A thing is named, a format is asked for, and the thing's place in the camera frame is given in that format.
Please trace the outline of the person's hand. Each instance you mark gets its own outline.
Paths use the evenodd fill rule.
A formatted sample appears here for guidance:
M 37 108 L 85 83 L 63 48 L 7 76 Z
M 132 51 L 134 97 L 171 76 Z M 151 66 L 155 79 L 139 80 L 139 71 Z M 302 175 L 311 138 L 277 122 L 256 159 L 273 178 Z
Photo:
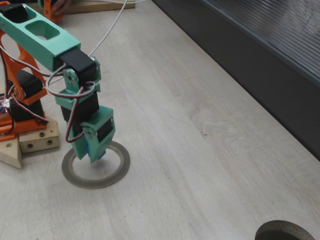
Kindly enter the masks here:
M 57 0 L 52 6 L 52 13 L 54 15 L 59 15 L 64 13 L 70 5 L 72 4 L 72 0 Z

